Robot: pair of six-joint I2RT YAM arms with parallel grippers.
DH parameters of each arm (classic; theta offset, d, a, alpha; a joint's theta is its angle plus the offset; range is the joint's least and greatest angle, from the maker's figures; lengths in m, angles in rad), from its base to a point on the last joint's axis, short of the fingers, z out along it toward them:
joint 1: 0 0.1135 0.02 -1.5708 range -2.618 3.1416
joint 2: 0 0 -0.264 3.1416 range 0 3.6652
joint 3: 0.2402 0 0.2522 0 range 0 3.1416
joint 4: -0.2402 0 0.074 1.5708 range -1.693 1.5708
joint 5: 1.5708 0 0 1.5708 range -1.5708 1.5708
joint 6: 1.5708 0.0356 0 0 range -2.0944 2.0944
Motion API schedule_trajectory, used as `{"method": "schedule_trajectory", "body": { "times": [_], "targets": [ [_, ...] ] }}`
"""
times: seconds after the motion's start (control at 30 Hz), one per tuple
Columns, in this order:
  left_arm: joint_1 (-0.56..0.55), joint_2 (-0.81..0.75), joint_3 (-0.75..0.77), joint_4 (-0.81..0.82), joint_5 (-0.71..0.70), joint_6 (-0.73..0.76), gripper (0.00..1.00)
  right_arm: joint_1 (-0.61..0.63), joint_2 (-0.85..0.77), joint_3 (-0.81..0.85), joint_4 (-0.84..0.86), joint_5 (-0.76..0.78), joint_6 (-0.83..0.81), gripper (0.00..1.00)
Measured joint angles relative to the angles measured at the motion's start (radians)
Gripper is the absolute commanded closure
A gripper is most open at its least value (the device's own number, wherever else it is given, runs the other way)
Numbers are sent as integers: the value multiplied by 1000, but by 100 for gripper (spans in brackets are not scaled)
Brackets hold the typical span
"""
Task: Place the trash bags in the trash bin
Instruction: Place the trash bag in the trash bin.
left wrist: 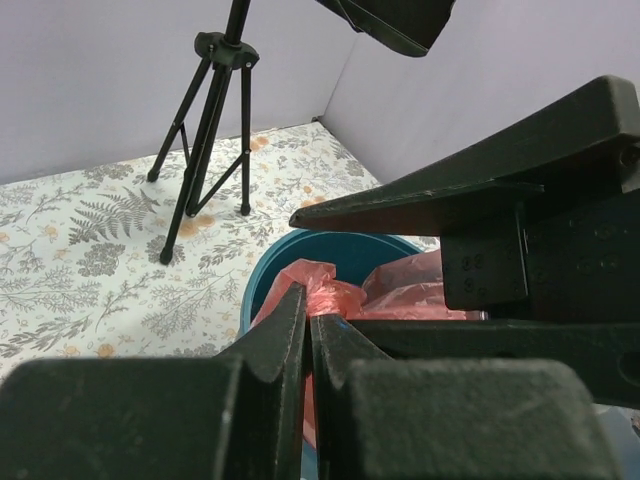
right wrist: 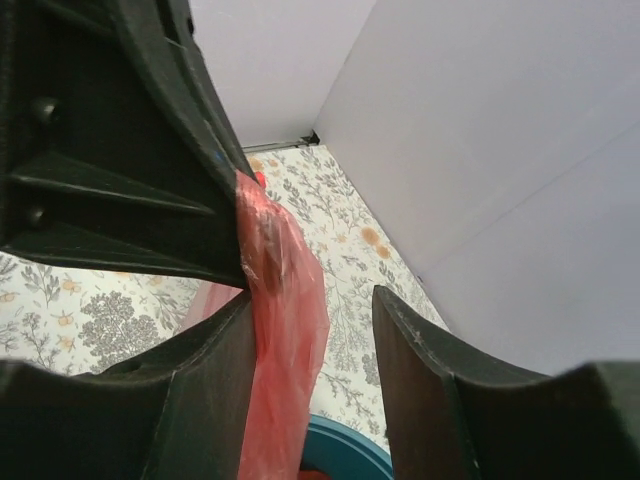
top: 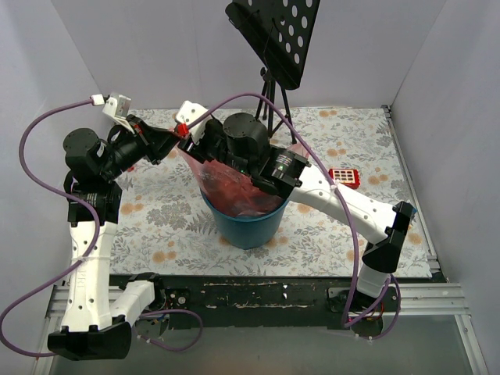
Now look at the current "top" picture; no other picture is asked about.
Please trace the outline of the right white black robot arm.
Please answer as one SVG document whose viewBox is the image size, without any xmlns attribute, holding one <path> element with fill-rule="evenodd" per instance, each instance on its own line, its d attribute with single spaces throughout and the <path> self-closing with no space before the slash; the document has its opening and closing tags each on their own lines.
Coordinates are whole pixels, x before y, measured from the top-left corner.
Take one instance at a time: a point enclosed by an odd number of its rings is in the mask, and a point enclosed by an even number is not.
<svg viewBox="0 0 500 375">
<path fill-rule="evenodd" d="M 366 311 L 380 304 L 413 219 L 410 203 L 379 202 L 337 182 L 305 156 L 272 145 L 266 127 L 248 113 L 220 122 L 197 107 L 179 111 L 176 121 L 179 146 L 195 160 L 217 161 L 247 176 L 261 191 L 308 205 L 362 235 L 367 246 L 358 263 L 361 268 L 353 273 L 354 303 Z"/>
</svg>

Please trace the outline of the red plastic trash bag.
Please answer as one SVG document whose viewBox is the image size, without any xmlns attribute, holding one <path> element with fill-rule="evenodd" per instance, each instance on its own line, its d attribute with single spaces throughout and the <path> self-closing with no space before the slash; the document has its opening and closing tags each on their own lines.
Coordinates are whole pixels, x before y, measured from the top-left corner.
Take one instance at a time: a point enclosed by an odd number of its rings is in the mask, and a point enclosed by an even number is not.
<svg viewBox="0 0 500 375">
<path fill-rule="evenodd" d="M 176 126 L 174 131 L 181 136 L 180 141 L 190 136 L 185 123 Z M 235 188 L 256 188 L 263 193 L 283 199 L 289 198 L 294 188 L 302 186 L 301 173 L 310 165 L 305 156 L 272 144 L 270 144 L 270 157 L 256 176 L 246 176 L 216 160 L 200 163 L 183 151 L 182 156 L 201 191 L 212 193 L 226 192 Z"/>
</svg>

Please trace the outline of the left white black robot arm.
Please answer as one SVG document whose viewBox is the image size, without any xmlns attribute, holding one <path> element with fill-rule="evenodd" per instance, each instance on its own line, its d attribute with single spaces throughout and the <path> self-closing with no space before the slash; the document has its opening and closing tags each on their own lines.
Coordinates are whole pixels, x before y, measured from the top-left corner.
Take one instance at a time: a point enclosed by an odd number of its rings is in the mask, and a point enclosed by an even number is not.
<svg viewBox="0 0 500 375">
<path fill-rule="evenodd" d="M 115 302 L 109 301 L 111 249 L 117 232 L 122 190 L 117 177 L 141 159 L 162 161 L 179 141 L 175 133 L 149 126 L 129 115 L 102 140 L 80 128 L 63 141 L 69 167 L 65 192 L 72 240 L 69 296 L 61 327 L 48 336 L 51 352 L 71 360 L 123 359 L 130 350 L 132 326 L 146 309 L 160 311 L 166 293 L 159 276 L 143 273 L 129 279 Z"/>
</svg>

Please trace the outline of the teal plastic trash bin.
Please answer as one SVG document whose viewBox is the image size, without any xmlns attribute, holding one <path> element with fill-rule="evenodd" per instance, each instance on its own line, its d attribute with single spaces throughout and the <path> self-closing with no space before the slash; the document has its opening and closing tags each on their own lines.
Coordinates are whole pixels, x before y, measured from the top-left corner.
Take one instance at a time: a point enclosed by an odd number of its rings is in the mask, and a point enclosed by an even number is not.
<svg viewBox="0 0 500 375">
<path fill-rule="evenodd" d="M 201 193 L 222 237 L 244 250 L 258 248 L 275 235 L 288 204 L 253 187 Z"/>
</svg>

